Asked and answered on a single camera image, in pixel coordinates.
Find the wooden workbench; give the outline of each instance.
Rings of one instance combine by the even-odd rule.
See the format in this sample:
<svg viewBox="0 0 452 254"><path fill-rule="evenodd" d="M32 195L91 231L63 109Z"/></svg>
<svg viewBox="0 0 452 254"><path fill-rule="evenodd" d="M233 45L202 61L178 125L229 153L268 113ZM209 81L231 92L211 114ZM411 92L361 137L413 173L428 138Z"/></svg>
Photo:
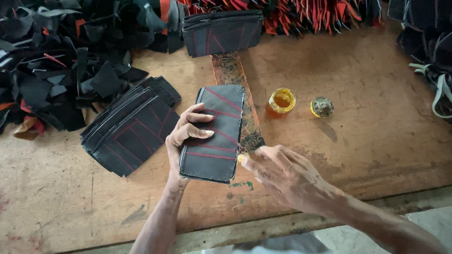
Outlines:
<svg viewBox="0 0 452 254"><path fill-rule="evenodd" d="M303 154L326 180L359 199L452 184L451 127L433 115L433 94L399 51L399 32L388 22L336 37L264 36L241 52L266 143ZM211 59L192 59L184 49L138 52L134 66L163 75L180 92L179 114L200 87L215 85ZM268 119L265 103L279 87L290 88L297 103L287 118ZM309 111L321 95L334 102L327 119ZM165 147L120 178L85 153L81 130L48 130L30 142L13 138L13 129L0 136L1 253L54 253L136 238L167 179ZM189 183L178 231L293 212L238 167L229 186Z"/></svg>

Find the hand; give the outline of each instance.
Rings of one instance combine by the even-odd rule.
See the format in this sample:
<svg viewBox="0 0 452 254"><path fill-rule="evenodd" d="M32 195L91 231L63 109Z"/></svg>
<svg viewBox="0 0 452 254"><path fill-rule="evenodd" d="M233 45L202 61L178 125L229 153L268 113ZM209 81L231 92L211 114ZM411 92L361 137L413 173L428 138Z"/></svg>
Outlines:
<svg viewBox="0 0 452 254"><path fill-rule="evenodd" d="M169 157L169 176L168 183L178 188L184 189L190 179L184 179L179 176L179 160L182 143L188 137L208 138L213 135L213 131L205 131L196 128L193 122L210 122L213 119L211 115L198 114L204 109L204 103L189 107L180 115L180 119L174 127L174 130L166 137L166 149Z"/></svg>
<svg viewBox="0 0 452 254"><path fill-rule="evenodd" d="M323 180L308 159L282 145L262 146L253 158L245 154L238 161L281 204L302 212L326 216L333 201L344 195Z"/></svg>

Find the person's left hand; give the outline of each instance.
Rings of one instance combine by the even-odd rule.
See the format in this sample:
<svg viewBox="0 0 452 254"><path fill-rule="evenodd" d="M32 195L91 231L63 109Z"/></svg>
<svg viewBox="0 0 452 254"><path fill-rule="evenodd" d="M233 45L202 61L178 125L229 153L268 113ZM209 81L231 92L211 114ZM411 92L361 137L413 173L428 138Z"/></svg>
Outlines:
<svg viewBox="0 0 452 254"><path fill-rule="evenodd" d="M166 137L166 149L169 157L169 176L168 184L173 184L178 188L185 188L190 179L179 176L179 160L182 150L182 143L188 137L208 138L213 135L213 131L205 131L196 128L193 122L210 122L213 119L211 115L198 114L204 109L204 103L199 103L189 107L180 115L180 119L174 127L174 130Z"/></svg>

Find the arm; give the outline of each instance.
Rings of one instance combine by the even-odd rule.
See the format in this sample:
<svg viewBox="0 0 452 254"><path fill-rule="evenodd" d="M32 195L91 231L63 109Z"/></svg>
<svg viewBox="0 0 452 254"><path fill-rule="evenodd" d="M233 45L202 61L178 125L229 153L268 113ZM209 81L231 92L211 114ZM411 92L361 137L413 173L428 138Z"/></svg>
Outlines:
<svg viewBox="0 0 452 254"><path fill-rule="evenodd" d="M439 241L400 216L361 202L327 183L305 157L284 147L263 146L238 161L284 205L338 220L392 253L447 254Z"/></svg>
<svg viewBox="0 0 452 254"><path fill-rule="evenodd" d="M176 127L166 138L169 158L169 176L154 211L151 213L135 240L130 254L166 254L176 237L176 221L180 201L189 179L179 176L181 146L188 137L208 138L213 131L199 130L192 122L209 122L213 116L198 114L204 103L196 104L181 114Z"/></svg>

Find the stacked leather wallet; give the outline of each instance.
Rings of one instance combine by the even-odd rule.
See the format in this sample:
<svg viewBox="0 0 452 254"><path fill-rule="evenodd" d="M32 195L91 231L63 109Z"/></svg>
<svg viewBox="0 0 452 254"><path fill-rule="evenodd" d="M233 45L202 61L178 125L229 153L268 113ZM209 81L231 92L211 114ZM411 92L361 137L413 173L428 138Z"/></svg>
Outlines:
<svg viewBox="0 0 452 254"><path fill-rule="evenodd" d="M211 12L187 16L182 33L191 57L256 46L262 35L261 10Z"/></svg>
<svg viewBox="0 0 452 254"><path fill-rule="evenodd" d="M215 133L207 139L185 141L179 175L217 183L229 183L234 178L244 98L241 85L216 85L199 90L196 103L205 104L200 113L213 115L214 119L194 125Z"/></svg>
<svg viewBox="0 0 452 254"><path fill-rule="evenodd" d="M119 176L128 176L165 141L179 120L179 93L163 78L147 78L111 103L81 133L85 151Z"/></svg>

